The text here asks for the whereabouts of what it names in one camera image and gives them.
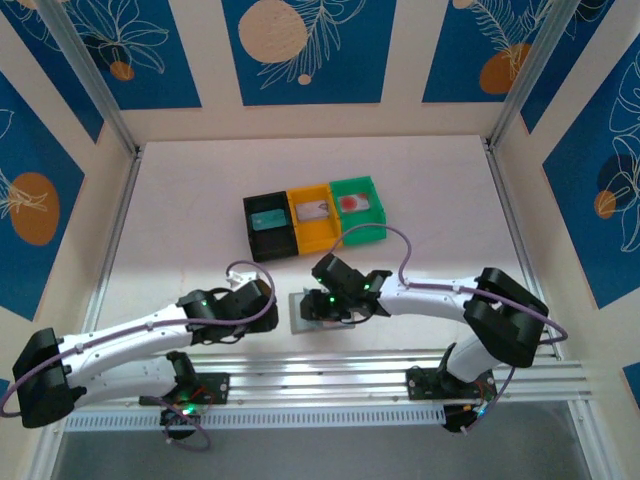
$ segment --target cable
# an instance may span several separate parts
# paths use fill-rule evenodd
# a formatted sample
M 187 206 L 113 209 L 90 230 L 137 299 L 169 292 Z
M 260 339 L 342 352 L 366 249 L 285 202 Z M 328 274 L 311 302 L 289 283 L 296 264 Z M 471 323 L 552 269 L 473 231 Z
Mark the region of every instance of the cable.
M 413 247 L 411 246 L 411 240 L 409 240 L 409 237 L 404 232 L 398 230 L 395 227 L 391 227 L 389 225 L 384 225 L 382 223 L 363 223 L 362 225 L 357 225 L 355 227 L 352 227 L 349 230 L 347 230 L 346 232 L 344 232 L 335 241 L 335 243 L 333 244 L 333 246 L 331 247 L 331 249 L 329 250 L 328 253 L 333 253 L 334 250 L 336 248 L 338 248 L 338 245 L 340 245 L 340 242 L 342 242 L 344 237 L 346 237 L 347 235 L 349 235 L 350 233 L 352 233 L 352 232 L 354 232 L 356 230 L 360 230 L 361 228 L 385 228 L 385 229 L 387 229 L 387 230 L 399 235 L 404 240 L 404 242 L 407 245 L 407 254 L 405 255 L 404 259 L 402 260 L 402 263 L 400 263 L 400 267 L 398 268 L 398 279 L 400 280 L 400 283 L 402 283 L 405 287 L 421 288 L 421 289 L 427 289 L 427 290 L 454 291 L 455 287 L 453 285 L 446 285 L 446 284 L 441 284 L 441 283 L 410 283 L 410 282 L 407 282 L 407 280 L 404 277 L 404 269 L 407 266 L 407 263 L 409 263 L 409 259 L 411 258 L 411 253 L 413 252 Z M 506 298 L 506 297 L 503 297 L 502 295 L 497 295 L 495 293 L 487 292 L 485 290 L 480 290 L 478 288 L 470 288 L 470 287 L 464 287 L 464 286 L 460 286 L 459 287 L 459 291 L 460 292 L 464 292 L 464 293 L 468 293 L 468 294 L 471 294 L 471 295 L 483 296 L 483 297 L 488 298 L 490 300 L 493 300 L 493 301 L 496 301 L 496 302 L 500 302 L 503 305 L 508 305 L 509 307 L 515 308 L 516 310 L 519 310 L 519 311 L 521 311 L 523 313 L 526 313 L 527 315 L 532 316 L 536 320 L 539 320 L 540 322 L 544 323 L 545 325 L 553 328 L 554 330 L 556 330 L 560 334 L 557 337 L 552 337 L 552 338 L 548 338 L 546 340 L 540 341 L 540 345 L 551 345 L 551 344 L 554 344 L 554 343 L 563 342 L 567 338 L 569 338 L 569 334 L 567 333 L 567 331 L 564 328 L 562 328 L 558 323 L 554 322 L 553 320 L 551 320 L 548 317 L 545 317 L 540 312 L 537 312 L 537 311 L 533 310 L 532 308 L 529 308 L 529 307 L 527 307 L 525 305 L 521 305 L 518 302 L 514 302 L 513 300 L 511 300 L 509 298 Z M 506 390 L 507 385 L 509 385 L 509 383 L 511 382 L 511 379 L 513 378 L 513 374 L 515 373 L 515 370 L 516 370 L 515 367 L 511 368 L 511 372 L 509 372 L 509 375 L 507 376 L 507 379 L 505 380 L 505 382 L 502 384 L 502 387 L 500 388 L 500 391 L 498 392 L 498 394 L 485 407 L 485 409 L 482 412 L 482 415 L 480 417 L 478 417 L 476 419 L 476 421 L 473 422 L 467 428 L 467 431 L 471 430 L 478 423 L 480 418 L 482 418 L 498 402 L 498 400 L 500 399 L 500 397 L 502 396 L 502 394 Z
M 269 297 L 269 300 L 267 301 L 267 304 L 262 308 L 262 310 L 260 310 L 255 315 L 251 315 L 250 317 L 243 318 L 241 320 L 223 320 L 223 319 L 210 319 L 210 318 L 180 318 L 180 319 L 175 319 L 175 320 L 159 320 L 157 322 L 153 322 L 152 328 L 166 327 L 166 326 L 173 326 L 173 325 L 186 325 L 186 324 L 218 325 L 218 326 L 224 326 L 224 327 L 236 326 L 236 325 L 246 325 L 246 324 L 251 323 L 251 322 L 253 322 L 255 320 L 258 320 L 260 317 L 265 315 L 269 311 L 271 306 L 276 301 L 276 286 L 275 286 L 275 283 L 273 281 L 273 277 L 271 276 L 271 274 L 264 267 L 262 267 L 261 265 L 259 265 L 256 262 L 252 262 L 252 261 L 249 261 L 249 260 L 237 260 L 235 262 L 232 262 L 227 267 L 225 273 L 228 275 L 229 272 L 231 271 L 231 269 L 233 267 L 235 267 L 236 265 L 250 265 L 250 266 L 260 270 L 260 272 L 262 272 L 264 274 L 264 276 L 267 278 L 267 280 L 269 281 L 269 286 L 271 287 L 271 296 Z M 107 342 L 110 342 L 112 340 L 116 340 L 118 338 L 125 337 L 127 335 L 131 335 L 131 334 L 138 333 L 140 331 L 148 330 L 148 329 L 149 329 L 149 326 L 146 325 L 146 324 L 138 325 L 138 326 L 135 326 L 135 327 L 130 327 L 130 328 L 127 328 L 125 330 L 121 330 L 119 332 L 115 332 L 115 333 L 112 333 L 110 335 L 106 335 L 104 337 L 97 338 L 95 340 L 90 340 L 90 341 L 86 342 L 85 344 L 83 344 L 80 347 L 76 346 L 74 348 L 70 348 L 69 350 L 65 350 L 64 352 L 61 352 L 61 353 L 59 353 L 57 355 L 54 355 L 51 358 L 48 358 L 47 360 L 45 360 L 41 364 L 33 367 L 31 370 L 29 370 L 27 373 L 25 373 L 22 377 L 17 379 L 16 382 L 7 389 L 5 394 L 0 398 L 0 417 L 2 417 L 2 418 L 15 418 L 15 417 L 19 417 L 20 416 L 20 412 L 6 412 L 5 411 L 4 408 L 7 405 L 7 402 L 9 401 L 11 396 L 14 393 L 16 393 L 16 391 L 22 385 L 24 385 L 31 378 L 33 378 L 35 375 L 37 375 L 38 373 L 40 373 L 42 370 L 44 370 L 45 368 L 49 367 L 50 365 L 53 365 L 56 362 L 60 362 L 60 361 L 64 360 L 65 358 L 67 358 L 67 357 L 69 357 L 71 355 L 80 354 L 84 350 L 87 350 L 89 348 L 93 348 L 93 347 L 95 347 L 97 345 L 101 345 L 103 343 L 107 343 Z M 196 427 L 196 429 L 198 431 L 202 432 L 205 435 L 205 437 L 207 438 L 207 447 L 206 448 L 208 449 L 211 446 L 211 441 L 210 441 L 208 435 L 206 434 L 206 432 L 204 431 L 204 429 L 200 425 L 196 425 L 195 422 L 193 422 L 191 418 L 189 418 L 187 415 L 183 414 L 180 410 L 178 410 L 177 408 L 173 407 L 172 405 L 167 404 L 162 399 L 159 399 L 159 398 L 156 398 L 156 397 L 149 397 L 149 398 L 152 399 L 155 403 L 158 403 L 158 404 L 160 404 L 162 406 L 165 406 L 166 408 L 169 408 L 171 411 L 173 411 L 174 413 L 176 413 L 180 417 L 184 418 L 189 424 L 194 425 Z M 185 447 L 189 447 L 189 448 L 185 448 L 187 450 L 193 450 L 193 448 L 190 447 L 190 446 L 185 446 Z

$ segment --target white wall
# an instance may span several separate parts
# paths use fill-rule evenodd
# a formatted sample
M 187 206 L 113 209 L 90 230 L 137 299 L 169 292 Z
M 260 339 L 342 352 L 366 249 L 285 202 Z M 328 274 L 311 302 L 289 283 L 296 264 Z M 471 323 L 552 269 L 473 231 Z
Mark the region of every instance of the white wall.
M 0 70 L 85 173 L 35 320 L 0 308 L 0 378 L 12 380 L 11 367 L 36 330 L 52 326 L 56 334 L 67 334 L 82 323 L 130 160 L 108 128 L 93 143 L 2 15 Z M 10 407 L 16 409 L 17 402 Z M 26 471 L 38 435 L 19 419 L 0 420 L 0 478 Z
M 423 105 L 449 0 L 398 0 L 379 105 L 243 107 L 222 3 L 172 0 L 202 109 L 127 111 L 139 143 L 265 137 L 481 134 L 502 104 Z
M 640 471 L 639 414 L 621 368 L 640 359 L 640 290 L 597 309 L 542 163 L 639 33 L 640 4 L 616 0 L 532 135 L 515 122 L 498 158 L 569 354 L 587 368 L 629 478 Z

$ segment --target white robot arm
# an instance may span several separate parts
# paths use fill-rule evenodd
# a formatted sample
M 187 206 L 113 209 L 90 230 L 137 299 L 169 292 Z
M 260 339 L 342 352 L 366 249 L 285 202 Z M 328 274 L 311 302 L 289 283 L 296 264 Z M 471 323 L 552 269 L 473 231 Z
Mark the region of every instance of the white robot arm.
M 495 268 L 455 280 L 403 279 L 401 273 L 381 270 L 365 276 L 330 253 L 312 274 L 324 289 L 307 291 L 301 301 L 301 315 L 308 321 L 356 324 L 374 315 L 412 314 L 471 327 L 473 334 L 450 345 L 437 369 L 414 367 L 406 372 L 412 400 L 455 398 L 486 405 L 487 398 L 497 395 L 491 369 L 500 363 L 531 366 L 544 328 L 541 319 L 548 320 L 544 303 Z M 354 313 L 365 319 L 349 321 Z M 455 420 L 448 420 L 445 428 L 460 431 L 483 411 L 455 412 Z

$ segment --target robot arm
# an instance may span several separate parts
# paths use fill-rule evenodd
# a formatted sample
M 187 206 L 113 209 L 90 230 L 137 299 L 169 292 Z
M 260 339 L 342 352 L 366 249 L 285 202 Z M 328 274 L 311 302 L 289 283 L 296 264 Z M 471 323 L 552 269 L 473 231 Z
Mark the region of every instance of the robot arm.
M 485 390 L 495 397 L 492 368 L 500 363 L 526 368 L 533 363 L 544 324 L 520 309 L 478 292 L 499 295 L 545 317 L 549 313 L 544 303 L 495 268 L 485 268 L 479 277 L 402 282 L 398 274 L 390 271 L 374 270 L 365 276 L 328 254 L 312 269 L 312 274 L 325 290 L 306 293 L 300 304 L 306 320 L 361 323 L 345 320 L 353 313 L 364 315 L 365 320 L 374 315 L 414 314 L 447 318 L 471 327 L 473 334 L 450 345 L 438 369 L 416 367 L 417 370 L 407 372 L 408 384 L 413 385 L 409 396 L 412 398 L 413 392 L 419 400 L 479 397 L 484 400 Z M 452 431 L 465 425 L 456 423 Z
M 259 313 L 269 301 L 271 288 L 255 273 L 232 272 L 228 280 L 231 289 L 195 290 L 175 305 L 97 332 L 62 338 L 56 338 L 51 328 L 36 332 L 13 367 L 16 380 L 60 351 L 75 349 L 76 354 L 54 363 L 18 388 L 23 425 L 41 427 L 65 417 L 74 408 L 115 398 L 153 396 L 172 404 L 176 399 L 191 399 L 202 388 L 202 378 L 188 356 L 173 349 L 222 343 L 227 337 L 239 339 L 247 333 L 271 331 L 278 324 L 275 303 L 266 314 L 246 325 L 190 323 L 189 319 L 203 318 L 241 320 Z M 85 347 L 98 339 L 103 342 Z M 167 350 L 171 351 L 165 356 L 151 356 Z

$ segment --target vent grille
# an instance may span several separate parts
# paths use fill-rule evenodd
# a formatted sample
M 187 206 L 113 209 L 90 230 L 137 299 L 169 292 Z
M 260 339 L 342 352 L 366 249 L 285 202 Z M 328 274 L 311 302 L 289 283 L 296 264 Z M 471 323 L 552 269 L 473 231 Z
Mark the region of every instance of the vent grille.
M 68 417 L 65 431 L 157 430 L 159 410 L 76 412 Z M 438 405 L 354 408 L 219 409 L 203 415 L 207 429 L 366 427 L 388 425 L 439 425 L 445 423 Z

